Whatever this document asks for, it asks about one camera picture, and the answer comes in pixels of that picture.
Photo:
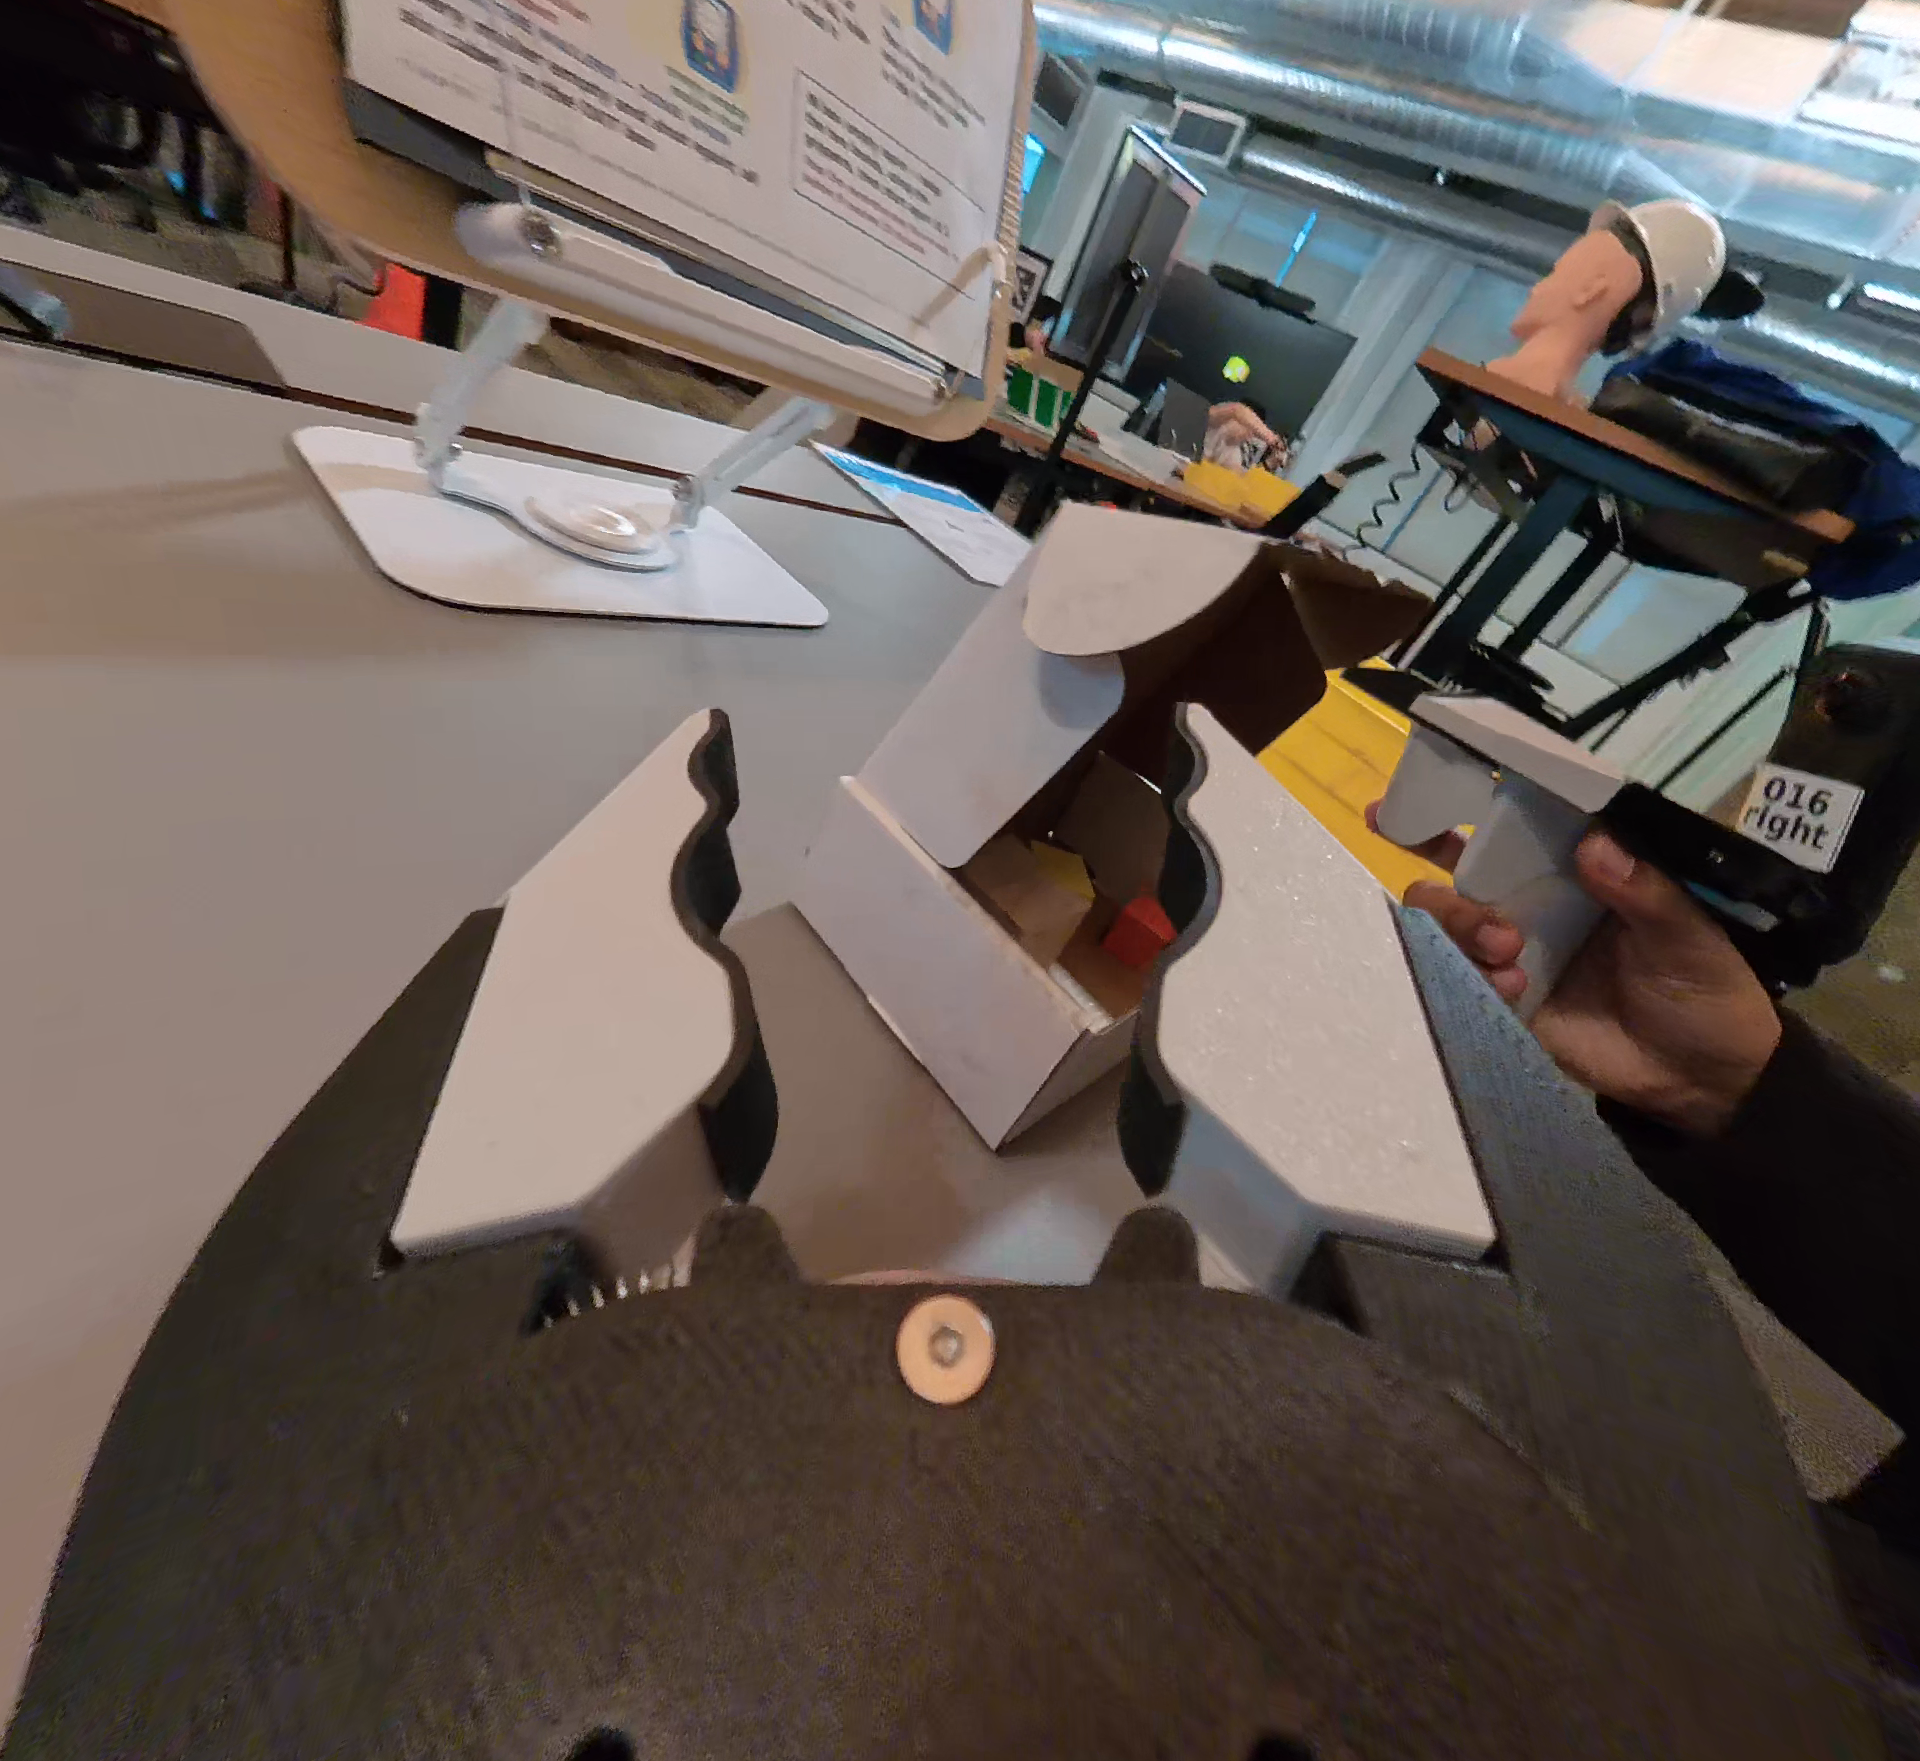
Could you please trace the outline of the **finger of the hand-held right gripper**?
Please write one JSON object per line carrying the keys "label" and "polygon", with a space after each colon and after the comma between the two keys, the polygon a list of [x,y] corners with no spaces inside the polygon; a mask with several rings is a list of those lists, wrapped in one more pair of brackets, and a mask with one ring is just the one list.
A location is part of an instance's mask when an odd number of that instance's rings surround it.
{"label": "finger of the hand-held right gripper", "polygon": [[1628,784],[1607,758],[1492,696],[1422,691],[1408,720],[1372,814],[1375,833],[1399,849],[1471,834],[1503,789],[1528,784],[1590,815]]}

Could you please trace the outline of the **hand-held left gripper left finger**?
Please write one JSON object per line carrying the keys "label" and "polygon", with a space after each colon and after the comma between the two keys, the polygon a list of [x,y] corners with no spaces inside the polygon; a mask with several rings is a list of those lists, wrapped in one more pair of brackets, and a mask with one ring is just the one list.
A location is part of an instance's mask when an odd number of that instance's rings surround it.
{"label": "hand-held left gripper left finger", "polygon": [[397,1256],[560,1235],[644,1283],[752,1198],[778,1104],[722,941],[736,812],[729,715],[693,710],[506,894],[390,1223]]}

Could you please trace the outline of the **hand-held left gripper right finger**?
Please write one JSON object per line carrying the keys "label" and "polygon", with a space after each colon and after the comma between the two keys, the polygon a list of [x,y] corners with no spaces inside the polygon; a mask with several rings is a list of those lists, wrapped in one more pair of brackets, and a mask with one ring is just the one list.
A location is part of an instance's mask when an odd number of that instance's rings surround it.
{"label": "hand-held left gripper right finger", "polygon": [[1170,720],[1151,963],[1118,1141],[1203,1281],[1287,1295],[1329,1237],[1496,1244],[1385,890],[1198,704]]}

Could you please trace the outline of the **yellow plastic bin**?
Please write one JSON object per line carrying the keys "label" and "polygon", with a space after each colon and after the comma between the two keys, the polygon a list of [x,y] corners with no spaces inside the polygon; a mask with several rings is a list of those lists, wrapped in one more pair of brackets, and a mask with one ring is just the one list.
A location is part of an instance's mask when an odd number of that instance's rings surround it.
{"label": "yellow plastic bin", "polygon": [[1260,765],[1396,898],[1412,884],[1448,878],[1368,827],[1368,807],[1391,784],[1408,732],[1399,710],[1342,671],[1327,671],[1320,700],[1258,753]]}

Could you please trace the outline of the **wooden cube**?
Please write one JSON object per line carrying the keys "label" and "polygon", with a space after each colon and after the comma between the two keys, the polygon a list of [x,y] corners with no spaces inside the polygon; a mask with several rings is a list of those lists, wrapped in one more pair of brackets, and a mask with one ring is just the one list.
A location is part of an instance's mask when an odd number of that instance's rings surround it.
{"label": "wooden cube", "polygon": [[961,869],[966,890],[1008,932],[1021,951],[1039,966],[1062,958],[1092,903],[1049,884],[1026,837],[1001,833],[989,840]]}

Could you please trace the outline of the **white cardboard mailer box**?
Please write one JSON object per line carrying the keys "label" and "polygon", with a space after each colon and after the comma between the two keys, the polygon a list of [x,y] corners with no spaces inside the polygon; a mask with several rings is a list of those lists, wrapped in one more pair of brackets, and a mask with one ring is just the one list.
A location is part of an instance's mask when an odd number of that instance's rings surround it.
{"label": "white cardboard mailer box", "polygon": [[[1167,845],[1170,720],[1207,707],[1260,753],[1327,671],[1433,603],[1335,553],[1222,525],[1065,505],[946,659],[844,776],[798,909],[986,1150],[1120,1064],[1144,973],[1099,938]],[[961,882],[992,837],[1070,849],[1096,884],[1039,966]]]}

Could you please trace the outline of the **person's right forearm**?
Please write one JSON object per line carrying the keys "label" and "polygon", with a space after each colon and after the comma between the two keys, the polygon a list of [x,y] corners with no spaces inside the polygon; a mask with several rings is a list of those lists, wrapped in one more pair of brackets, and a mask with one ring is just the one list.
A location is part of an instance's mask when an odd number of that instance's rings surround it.
{"label": "person's right forearm", "polygon": [[1841,1507],[1915,1557],[1915,1101],[1789,1011],[1721,1133],[1694,1137],[1621,1101],[1598,1112],[1763,1309],[1902,1432]]}

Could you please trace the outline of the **grey desk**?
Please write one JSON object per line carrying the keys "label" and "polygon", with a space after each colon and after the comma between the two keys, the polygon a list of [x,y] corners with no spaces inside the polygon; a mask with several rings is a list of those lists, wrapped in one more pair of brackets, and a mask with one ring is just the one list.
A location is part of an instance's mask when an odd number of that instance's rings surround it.
{"label": "grey desk", "polygon": [[696,707],[734,722],[744,961],[782,1101],[760,1203],[815,1275],[1084,1275],[992,1223],[1133,1189],[1114,1075],[1007,1161],[789,905],[838,776],[986,604],[814,456],[729,513],[817,629],[470,613],[373,569],[291,446],[407,420],[446,354],[266,300],[202,382],[4,340],[4,1709],[85,1466],[208,1227],[430,961]]}

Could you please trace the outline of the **wooden table with black legs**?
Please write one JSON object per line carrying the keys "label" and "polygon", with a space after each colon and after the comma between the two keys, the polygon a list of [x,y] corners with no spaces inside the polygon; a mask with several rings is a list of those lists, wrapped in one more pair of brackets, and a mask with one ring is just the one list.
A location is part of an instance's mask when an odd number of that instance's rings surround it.
{"label": "wooden table with black legs", "polygon": [[[1588,409],[1425,350],[1434,398],[1419,435],[1445,480],[1485,494],[1496,525],[1391,658],[1422,690],[1515,696],[1567,741],[1595,741],[1657,691],[1727,665],[1759,626],[1819,607],[1811,568],[1858,540],[1833,507],[1783,507]],[[1599,566],[1631,545],[1742,591],[1730,613],[1595,704],[1565,713],[1527,653]]]}

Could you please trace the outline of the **blue jacket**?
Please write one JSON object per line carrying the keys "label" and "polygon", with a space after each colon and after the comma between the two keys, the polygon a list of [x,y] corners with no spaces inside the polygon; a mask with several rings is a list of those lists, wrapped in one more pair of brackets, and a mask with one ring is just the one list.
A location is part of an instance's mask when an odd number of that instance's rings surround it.
{"label": "blue jacket", "polygon": [[1811,566],[1829,600],[1917,584],[1917,468],[1878,429],[1763,367],[1679,338],[1613,363],[1590,412],[1789,513],[1852,525]]}

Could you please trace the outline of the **white stand with wooden board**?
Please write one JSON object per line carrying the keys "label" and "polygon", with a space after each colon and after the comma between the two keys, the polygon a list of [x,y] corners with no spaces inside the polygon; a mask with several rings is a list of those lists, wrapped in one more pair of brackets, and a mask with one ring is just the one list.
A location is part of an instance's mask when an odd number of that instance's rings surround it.
{"label": "white stand with wooden board", "polygon": [[[499,613],[823,626],[827,612],[720,510],[734,488],[835,415],[924,440],[984,422],[1007,358],[1007,274],[986,374],[962,382],[862,333],[796,320],[711,263],[576,220],[546,195],[468,189],[353,130],[337,0],[168,0],[193,76],[224,126],[315,222],[374,257],[492,297],[407,435],[301,429],[296,452],[377,569],[412,592]],[[1026,104],[1035,65],[1026,0]],[[466,452],[483,389],[552,321],[758,382],[775,412],[671,480],[591,479],[527,456]]]}

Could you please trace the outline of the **black monitor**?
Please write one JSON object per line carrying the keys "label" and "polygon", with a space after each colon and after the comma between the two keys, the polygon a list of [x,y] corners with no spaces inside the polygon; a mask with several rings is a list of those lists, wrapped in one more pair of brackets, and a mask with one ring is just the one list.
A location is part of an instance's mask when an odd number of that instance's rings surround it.
{"label": "black monitor", "polygon": [[1147,386],[1177,382],[1208,405],[1246,405],[1284,440],[1298,440],[1353,344],[1351,333],[1177,265],[1147,321],[1136,377]]}

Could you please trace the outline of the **white hard hat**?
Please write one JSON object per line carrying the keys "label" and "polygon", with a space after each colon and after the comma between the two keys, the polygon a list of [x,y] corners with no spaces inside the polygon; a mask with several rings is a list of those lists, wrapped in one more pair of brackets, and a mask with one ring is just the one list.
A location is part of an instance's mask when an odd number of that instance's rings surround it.
{"label": "white hard hat", "polygon": [[1704,307],[1727,271],[1717,219],[1683,197],[1599,202],[1588,231],[1607,231],[1636,263],[1638,287],[1621,305],[1598,356],[1630,356]]}

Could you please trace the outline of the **white printed leaflet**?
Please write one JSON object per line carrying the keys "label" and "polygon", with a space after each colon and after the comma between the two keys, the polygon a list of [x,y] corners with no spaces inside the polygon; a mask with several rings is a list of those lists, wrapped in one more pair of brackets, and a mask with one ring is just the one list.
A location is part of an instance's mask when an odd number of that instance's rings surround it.
{"label": "white printed leaflet", "polygon": [[1022,566],[1030,540],[955,488],[817,442],[809,448],[975,584],[1000,589]]}

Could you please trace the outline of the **printed instruction sheet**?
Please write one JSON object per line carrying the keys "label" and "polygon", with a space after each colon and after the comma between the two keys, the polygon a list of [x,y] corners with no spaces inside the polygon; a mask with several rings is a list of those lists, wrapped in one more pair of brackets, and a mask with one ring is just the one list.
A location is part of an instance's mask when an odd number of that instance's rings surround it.
{"label": "printed instruction sheet", "polygon": [[1026,0],[337,0],[353,130],[976,382]]}

